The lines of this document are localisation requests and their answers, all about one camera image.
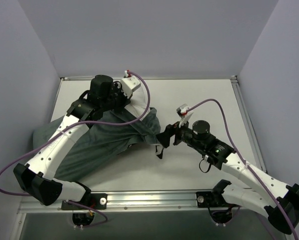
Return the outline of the white pillow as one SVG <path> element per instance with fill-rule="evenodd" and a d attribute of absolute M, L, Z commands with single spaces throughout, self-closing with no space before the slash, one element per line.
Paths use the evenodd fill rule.
<path fill-rule="evenodd" d="M 135 118 L 139 118 L 145 112 L 141 118 L 141 120 L 143 120 L 150 113 L 150 108 L 146 110 L 147 103 L 147 94 L 144 91 L 144 88 L 141 86 L 139 89 L 133 92 L 130 103 L 125 106 L 125 109 Z"/>

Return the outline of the dark green pillowcase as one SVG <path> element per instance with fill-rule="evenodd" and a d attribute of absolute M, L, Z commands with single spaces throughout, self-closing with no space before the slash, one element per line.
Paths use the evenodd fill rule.
<path fill-rule="evenodd" d="M 126 109 L 120 113 L 105 112 L 101 119 L 102 123 L 93 125 L 71 148 L 58 167 L 55 178 L 78 182 L 135 144 L 154 145 L 158 155 L 161 155 L 163 147 L 157 139 L 161 125 L 154 107 L 149 108 L 142 120 L 133 124 L 107 125 L 107 123 L 124 123 L 134 119 L 136 116 Z"/>

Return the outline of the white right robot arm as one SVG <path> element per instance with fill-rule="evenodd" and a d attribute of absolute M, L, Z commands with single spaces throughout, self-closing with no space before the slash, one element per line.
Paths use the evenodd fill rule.
<path fill-rule="evenodd" d="M 299 185 L 290 186 L 263 172 L 255 165 L 240 159 L 238 151 L 210 133 L 207 121 L 198 120 L 192 128 L 185 123 L 169 124 L 157 139 L 164 148 L 185 143 L 202 155 L 211 166 L 223 171 L 248 189 L 221 180 L 212 190 L 211 200 L 216 206 L 239 205 L 268 219 L 278 231 L 291 235 L 299 223 Z"/>

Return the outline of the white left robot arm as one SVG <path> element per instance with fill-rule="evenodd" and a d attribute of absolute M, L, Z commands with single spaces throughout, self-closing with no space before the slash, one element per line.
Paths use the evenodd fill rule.
<path fill-rule="evenodd" d="M 22 190 L 45 206 L 62 200 L 72 201 L 79 210 L 86 209 L 91 202 L 91 190 L 81 183 L 56 179 L 56 171 L 75 143 L 92 127 L 85 122 L 101 119 L 104 112 L 123 109 L 130 102 L 133 87 L 139 87 L 139 83 L 133 83 L 131 77 L 114 81 L 110 76 L 96 75 L 90 88 L 70 105 L 50 138 L 51 143 L 26 164 L 14 167 Z"/>

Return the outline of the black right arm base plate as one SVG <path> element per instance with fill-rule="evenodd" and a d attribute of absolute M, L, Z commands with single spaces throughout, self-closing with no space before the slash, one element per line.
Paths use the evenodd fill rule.
<path fill-rule="evenodd" d="M 227 203 L 221 194 L 212 191 L 197 191 L 195 195 L 198 208 L 233 208 L 238 206 Z"/>

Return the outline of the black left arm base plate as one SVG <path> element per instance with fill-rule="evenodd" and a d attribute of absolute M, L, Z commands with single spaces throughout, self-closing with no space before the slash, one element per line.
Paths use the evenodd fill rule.
<path fill-rule="evenodd" d="M 107 208 L 107 200 L 108 195 L 106 193 L 91 193 L 88 197 L 79 201 L 78 203 L 95 210 L 105 210 Z M 85 209 L 86 208 L 71 204 L 65 200 L 61 203 L 61 210 L 64 211 L 78 211 Z"/>

